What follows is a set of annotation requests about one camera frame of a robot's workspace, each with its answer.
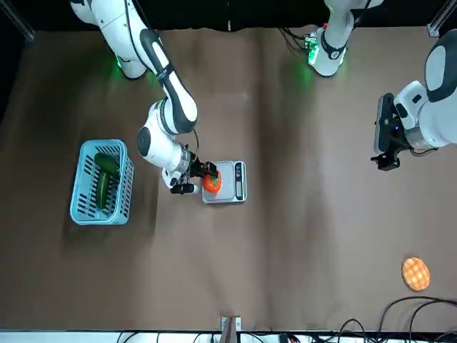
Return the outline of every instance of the round bread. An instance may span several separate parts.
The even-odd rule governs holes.
[[[421,259],[411,257],[403,263],[403,279],[414,291],[423,291],[430,284],[430,272]]]

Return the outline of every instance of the black background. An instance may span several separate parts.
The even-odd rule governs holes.
[[[232,31],[246,27],[322,25],[328,20],[323,0],[137,0],[155,29],[208,27]],[[11,0],[35,30],[95,29],[81,23],[68,0]],[[425,26],[445,0],[385,0],[370,9],[362,26]]]

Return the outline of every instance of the black cable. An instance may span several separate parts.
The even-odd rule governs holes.
[[[438,150],[438,148],[431,148],[431,149],[427,149],[425,151],[417,152],[416,150],[411,148],[410,152],[411,152],[411,155],[413,155],[413,156],[421,157],[421,156],[425,156],[425,155],[431,154],[432,152],[434,152],[436,150]]]
[[[363,19],[363,17],[365,16],[366,10],[368,9],[368,7],[369,7],[370,4],[371,4],[371,1],[372,1],[372,0],[368,0],[368,1],[366,2],[366,5],[365,5],[365,7],[364,7],[363,10],[362,10],[361,15],[358,16],[357,22],[354,24],[354,28],[352,29],[352,31],[355,30],[355,29],[357,28],[357,26],[360,25],[360,23],[362,22],[362,19]]]
[[[441,334],[440,336],[436,337],[436,338],[434,339],[434,342],[440,343],[440,339],[443,339],[443,337],[446,337],[446,336],[449,335],[449,334],[457,334],[457,331],[445,332],[445,333]]]
[[[249,336],[252,336],[255,339],[257,339],[260,343],[263,343],[263,341],[260,339],[260,337],[256,336],[255,334],[250,334],[249,332],[244,332],[244,334],[248,334]]]
[[[278,30],[283,34],[283,37],[285,37],[284,39],[287,39],[287,36],[291,37],[292,42],[296,45],[296,47],[298,48],[298,50],[300,52],[305,51],[305,46],[304,45],[301,46],[299,43],[299,42],[303,43],[302,39],[300,39],[300,38],[296,39],[291,32],[287,32],[285,29],[278,29]]]
[[[350,323],[352,323],[352,322],[353,322],[353,323],[357,323],[357,325],[362,329],[362,334],[359,334],[358,332],[352,332],[352,331],[349,331],[349,330],[344,330],[344,328],[345,328],[348,324],[350,324]],[[372,338],[370,338],[370,337],[368,337],[368,336],[366,335],[365,328],[363,327],[362,323],[360,323],[360,322],[359,322],[357,319],[355,319],[355,318],[350,318],[350,319],[346,320],[346,321],[344,322],[344,324],[341,326],[340,331],[339,331],[339,335],[338,335],[338,343],[340,342],[341,334],[344,333],[344,332],[352,333],[352,334],[354,334],[354,335],[356,335],[356,336],[363,337],[363,341],[364,341],[364,342],[373,342],[373,343],[376,342],[376,340],[374,340],[374,339],[372,339]]]
[[[430,302],[428,302],[427,304],[431,304],[431,303],[435,303],[435,302],[445,302],[445,303],[448,303],[448,304],[452,304],[453,306],[457,306],[457,301],[455,300],[452,300],[452,299],[439,299],[439,298],[435,298],[435,297],[424,297],[424,296],[416,296],[416,297],[404,297],[404,298],[400,298],[400,299],[397,299],[395,300],[394,302],[391,302],[389,305],[387,305],[387,307],[384,309],[384,312],[381,316],[381,320],[379,322],[379,327],[378,327],[378,336],[376,338],[376,340],[378,342],[379,341],[379,337],[381,336],[381,332],[382,332],[382,329],[383,329],[383,324],[384,324],[384,319],[386,318],[386,315],[387,315],[387,312],[389,311],[389,309],[395,305],[395,304],[398,304],[399,302],[404,302],[404,301],[407,301],[407,300],[431,300]]]
[[[139,0],[133,0],[133,3],[134,3],[134,6],[140,10],[140,15],[143,17],[142,19],[143,19],[144,23],[146,24],[146,27],[148,29],[152,30],[149,20],[146,17],[146,15],[144,14],[143,7],[141,7]]]
[[[291,42],[287,39],[286,34],[285,34],[281,29],[278,29],[278,30],[279,30],[279,32],[281,33],[282,37],[284,38],[284,41],[286,42],[287,49],[288,49],[293,55],[295,55],[295,54],[297,54],[297,53],[299,53],[299,54],[302,54],[302,53],[303,53],[303,50],[302,50],[302,49],[297,49],[297,48],[295,48],[295,47],[291,44]]]
[[[414,318],[416,318],[416,315],[418,314],[418,312],[423,309],[424,307],[428,306],[428,305],[432,305],[432,304],[449,304],[449,305],[452,305],[452,306],[455,306],[457,307],[457,303],[454,302],[454,301],[451,301],[451,300],[446,300],[446,299],[437,299],[437,300],[433,300],[431,302],[426,302],[425,304],[422,304],[421,306],[419,306],[413,313],[413,315],[411,316],[411,320],[409,322],[409,343],[411,343],[411,337],[413,335],[413,322],[414,322]]]
[[[197,335],[195,336],[194,340],[192,341],[192,343],[197,342],[197,338],[199,338],[200,336],[201,336],[201,334],[197,334]]]
[[[128,337],[126,338],[126,340],[123,341],[122,343],[127,343],[127,341],[128,341],[130,338],[132,338],[133,336],[136,336],[136,335],[139,334],[139,333],[140,333],[140,331],[134,332],[133,334],[131,334],[130,336],[128,336]]]
[[[394,302],[391,302],[389,305],[387,305],[387,307],[384,309],[384,312],[381,316],[381,321],[379,322],[379,327],[378,327],[378,338],[379,338],[379,335],[381,334],[381,331],[383,329],[383,324],[384,324],[384,319],[386,318],[386,315],[387,315],[387,312],[389,311],[389,309],[395,305],[395,304],[398,304],[399,302],[404,302],[406,300],[439,300],[438,298],[434,298],[434,297],[420,297],[420,296],[416,296],[416,297],[404,297],[404,298],[400,298],[400,299],[397,299],[395,300]]]
[[[121,339],[122,335],[124,334],[124,331],[121,331],[119,336],[117,337],[116,343],[119,343],[119,340]]]
[[[148,66],[143,62],[143,60],[141,59],[139,53],[137,52],[136,47],[135,47],[135,43],[134,43],[134,38],[131,35],[129,5],[127,4],[127,1],[128,0],[124,0],[124,7],[125,7],[125,10],[126,10],[127,30],[129,31],[130,42],[131,42],[132,47],[134,48],[135,54],[138,57],[139,61],[141,62],[141,64],[144,65],[144,67],[146,69],[148,69]]]
[[[197,141],[197,149],[195,151],[195,158],[194,160],[192,161],[192,163],[194,163],[198,157],[199,157],[199,152],[200,152],[200,141],[199,141],[199,136],[197,134],[197,131],[195,131],[195,129],[192,130],[194,132],[194,135],[195,135],[195,140]]]
[[[304,36],[299,36],[297,34],[294,34],[288,27],[283,27],[282,29],[292,38],[298,39],[300,41],[304,41],[305,40]]]

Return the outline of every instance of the brown table surface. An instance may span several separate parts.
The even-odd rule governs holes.
[[[249,198],[208,206],[176,196],[136,151],[163,96],[129,81],[98,32],[38,33],[26,47],[0,138],[0,327],[9,329],[376,329],[392,300],[415,295],[401,263],[431,270],[423,294],[455,297],[457,154],[384,173],[373,156],[378,98],[423,78],[424,28],[357,29],[331,79],[272,29],[163,33],[199,106],[202,159],[246,162]],[[78,227],[69,200],[79,147],[126,142],[135,167],[130,220]],[[180,137],[194,148],[193,136]],[[405,330],[398,305],[385,329]],[[418,331],[446,331],[436,305]]]

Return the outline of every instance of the green indicator light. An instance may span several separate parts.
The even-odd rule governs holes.
[[[308,64],[310,66],[313,66],[314,63],[316,63],[317,55],[319,53],[319,47],[316,45],[314,46],[308,54]]]
[[[117,55],[114,55],[114,56],[116,56],[116,59],[117,59],[117,66],[122,69],[121,61],[119,61],[119,57],[117,57]]]
[[[340,65],[343,64],[343,60],[344,60],[344,54],[346,53],[346,48],[344,48],[343,52],[341,53],[341,60],[340,60]]]

